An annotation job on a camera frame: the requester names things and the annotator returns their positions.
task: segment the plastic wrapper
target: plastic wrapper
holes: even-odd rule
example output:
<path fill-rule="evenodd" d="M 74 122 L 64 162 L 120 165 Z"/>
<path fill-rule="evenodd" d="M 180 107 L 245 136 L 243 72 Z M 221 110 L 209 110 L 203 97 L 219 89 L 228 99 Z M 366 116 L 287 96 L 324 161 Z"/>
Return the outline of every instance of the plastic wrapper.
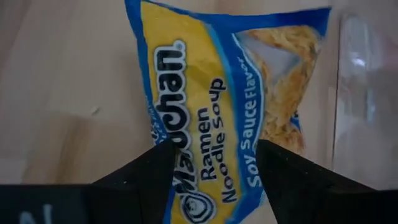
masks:
<path fill-rule="evenodd" d="M 257 140 L 304 151 L 295 111 L 330 9 L 229 16 L 126 6 L 152 137 L 180 149 L 164 223 L 241 222 L 266 199 Z"/>
<path fill-rule="evenodd" d="M 373 26 L 380 21 L 364 15 L 341 22 L 333 166 L 375 189 L 396 189 L 398 45 L 383 31 L 388 24 Z"/>

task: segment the dried ramen noodles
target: dried ramen noodles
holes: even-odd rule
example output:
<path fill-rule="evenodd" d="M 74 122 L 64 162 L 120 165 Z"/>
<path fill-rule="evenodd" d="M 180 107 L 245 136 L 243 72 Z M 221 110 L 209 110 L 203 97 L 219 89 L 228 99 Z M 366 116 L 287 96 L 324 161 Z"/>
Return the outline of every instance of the dried ramen noodles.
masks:
<path fill-rule="evenodd" d="M 303 153 L 295 111 L 330 9 L 229 16 L 141 0 L 126 7 L 152 137 L 179 148 L 164 223 L 240 223 L 266 197 L 258 139 Z"/>

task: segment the maruchan logo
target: maruchan logo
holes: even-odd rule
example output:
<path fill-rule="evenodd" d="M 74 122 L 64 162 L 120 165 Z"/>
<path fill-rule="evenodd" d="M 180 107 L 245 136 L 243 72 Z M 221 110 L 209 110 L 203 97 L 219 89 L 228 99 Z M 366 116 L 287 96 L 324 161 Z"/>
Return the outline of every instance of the maruchan logo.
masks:
<path fill-rule="evenodd" d="M 197 189 L 197 170 L 190 151 L 192 139 L 187 131 L 190 114 L 185 106 L 186 66 L 185 43 L 181 40 L 155 49 L 154 67 L 159 97 L 154 106 L 167 133 L 180 149 L 174 169 L 173 186 L 180 197 L 180 208 L 184 217 L 191 223 L 199 224 L 214 218 L 216 206 L 211 197 Z"/>

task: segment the black object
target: black object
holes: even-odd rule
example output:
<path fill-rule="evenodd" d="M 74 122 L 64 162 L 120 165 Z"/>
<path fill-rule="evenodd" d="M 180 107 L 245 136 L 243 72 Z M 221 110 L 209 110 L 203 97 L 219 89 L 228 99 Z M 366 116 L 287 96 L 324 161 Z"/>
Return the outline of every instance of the black object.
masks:
<path fill-rule="evenodd" d="M 162 223 L 176 152 L 164 141 L 90 185 L 0 185 L 0 223 Z"/>
<path fill-rule="evenodd" d="M 269 141 L 257 166 L 278 224 L 398 223 L 398 191 L 377 191 Z"/>

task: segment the maruchan ramen bag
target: maruchan ramen bag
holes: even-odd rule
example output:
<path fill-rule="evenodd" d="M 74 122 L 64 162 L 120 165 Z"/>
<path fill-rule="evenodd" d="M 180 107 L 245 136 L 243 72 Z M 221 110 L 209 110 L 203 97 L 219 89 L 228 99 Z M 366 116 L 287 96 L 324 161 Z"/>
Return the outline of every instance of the maruchan ramen bag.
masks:
<path fill-rule="evenodd" d="M 126 7 L 152 137 L 180 149 L 164 223 L 241 222 L 266 198 L 258 139 L 304 151 L 295 111 L 330 9 L 229 16 L 140 0 Z"/>

